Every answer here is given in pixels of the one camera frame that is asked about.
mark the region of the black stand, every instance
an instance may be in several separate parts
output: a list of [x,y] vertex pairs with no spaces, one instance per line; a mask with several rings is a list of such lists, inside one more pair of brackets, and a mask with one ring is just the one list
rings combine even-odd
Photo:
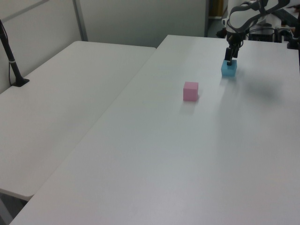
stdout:
[[6,52],[6,55],[8,57],[9,64],[11,65],[11,68],[13,69],[13,72],[15,74],[15,83],[13,83],[12,86],[22,87],[24,84],[28,83],[29,80],[24,79],[20,74],[17,63],[15,62],[14,55],[10,49],[10,46],[8,43],[8,38],[6,36],[6,33],[5,33],[5,30],[4,30],[1,20],[0,20],[0,39],[3,44],[4,50]]

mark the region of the cube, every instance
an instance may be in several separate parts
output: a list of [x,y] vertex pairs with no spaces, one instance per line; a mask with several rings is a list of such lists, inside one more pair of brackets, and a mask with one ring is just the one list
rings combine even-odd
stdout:
[[198,100],[198,83],[185,82],[183,87],[183,101],[197,101]]
[[237,67],[238,64],[236,60],[232,60],[231,66],[228,66],[227,61],[224,60],[221,67],[222,77],[235,77],[235,72]]

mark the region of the blue cube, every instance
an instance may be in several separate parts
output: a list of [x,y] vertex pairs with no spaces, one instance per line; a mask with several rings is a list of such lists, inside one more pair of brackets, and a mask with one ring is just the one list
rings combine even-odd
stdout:
[[236,60],[232,60],[231,66],[228,66],[227,61],[224,60],[221,67],[222,77],[235,77],[235,72],[237,67],[238,64]]

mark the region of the white wall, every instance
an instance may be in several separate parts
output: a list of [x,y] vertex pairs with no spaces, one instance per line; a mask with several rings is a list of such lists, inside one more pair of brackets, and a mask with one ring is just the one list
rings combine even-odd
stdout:
[[[47,1],[3,25],[22,76],[81,40],[72,0]],[[0,44],[0,93],[8,87],[8,59]]]
[[44,0],[1,0],[0,1],[0,18],[2,20],[7,17],[19,13],[26,8],[32,7]]
[[206,0],[78,0],[89,41],[158,47],[168,34],[204,36]]

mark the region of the white tabletop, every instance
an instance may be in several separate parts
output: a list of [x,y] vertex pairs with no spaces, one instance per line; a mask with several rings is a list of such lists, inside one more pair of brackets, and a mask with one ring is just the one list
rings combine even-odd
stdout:
[[168,36],[12,225],[298,224],[298,51],[226,47]]
[[0,192],[30,199],[155,48],[74,42],[0,95]]

